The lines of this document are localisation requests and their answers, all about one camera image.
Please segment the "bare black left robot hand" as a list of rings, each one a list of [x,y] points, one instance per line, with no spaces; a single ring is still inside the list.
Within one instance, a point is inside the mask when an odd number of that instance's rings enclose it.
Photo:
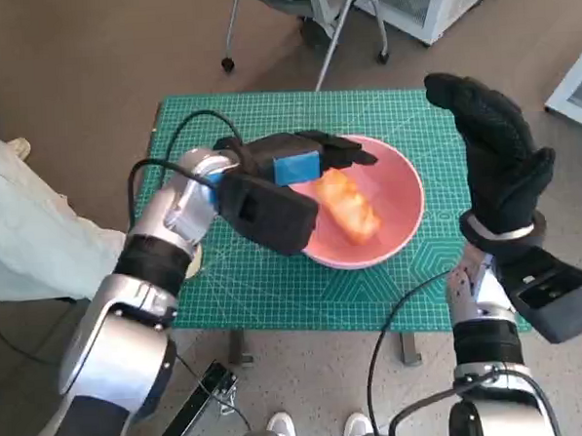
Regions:
[[[277,133],[246,144],[256,175],[280,186],[320,178],[328,169],[371,166],[377,158],[348,138],[316,130]]]

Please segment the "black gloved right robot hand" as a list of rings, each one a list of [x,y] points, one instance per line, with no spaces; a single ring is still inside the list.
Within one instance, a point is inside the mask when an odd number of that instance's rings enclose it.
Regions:
[[[426,99],[449,111],[466,146],[471,210],[494,235],[529,227],[553,178],[552,147],[535,146],[522,110],[480,81],[436,72],[423,80]]]

